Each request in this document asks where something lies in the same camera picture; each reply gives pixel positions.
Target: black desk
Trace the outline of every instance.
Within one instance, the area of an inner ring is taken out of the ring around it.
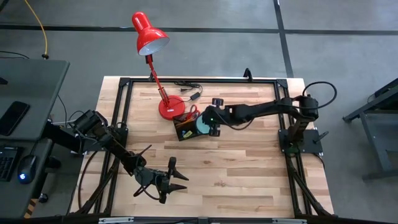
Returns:
[[[30,105],[14,132],[10,136],[0,136],[0,144],[24,147],[23,158],[38,141],[33,150],[33,154],[38,156],[33,182],[20,184],[16,169],[10,182],[0,182],[1,218],[23,217],[30,199],[39,196],[46,177],[45,161],[53,144],[58,143],[74,151],[79,149],[79,140],[47,122],[68,67],[69,62],[66,61],[0,59],[0,77],[7,81],[7,84],[0,85],[0,116],[14,101]]]
[[[0,139],[38,140],[57,99],[69,62],[58,60],[1,59],[0,116],[14,101],[30,105],[10,136]]]
[[[36,144],[33,150],[35,141],[0,141],[0,145],[3,144],[23,147],[22,157],[29,155],[31,151],[33,155],[37,156],[36,176],[30,184],[19,183],[17,169],[14,169],[9,182],[0,182],[0,217],[22,218],[25,215],[30,199],[37,198],[43,187],[45,161],[51,151],[52,141],[42,139]]]

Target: computer mouse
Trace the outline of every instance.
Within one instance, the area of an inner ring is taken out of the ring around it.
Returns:
[[[28,155],[21,159],[18,165],[17,174],[21,184],[29,184],[35,179],[37,156]]]

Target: keyboard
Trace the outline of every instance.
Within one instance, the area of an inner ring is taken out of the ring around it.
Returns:
[[[0,147],[0,181],[10,181],[22,150],[21,147]]]

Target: yellow cable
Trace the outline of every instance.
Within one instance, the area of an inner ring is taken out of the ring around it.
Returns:
[[[42,28],[43,35],[44,35],[44,42],[45,42],[44,55],[48,56],[48,55],[47,55],[47,36],[45,35],[45,31],[44,31],[42,22],[40,22],[40,19],[37,17],[35,11],[32,9],[32,7],[31,7],[30,4],[27,2],[27,0],[25,0],[25,3],[27,4],[27,7],[29,7],[30,11],[32,11],[33,15],[34,15],[34,16],[36,17],[36,19],[37,19],[37,22],[39,22],[40,27]]]

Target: lamp shade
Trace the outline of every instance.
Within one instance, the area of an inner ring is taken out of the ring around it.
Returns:
[[[152,27],[147,15],[143,12],[134,13],[131,20],[138,32],[137,51],[139,55],[153,54],[169,42],[167,34]]]

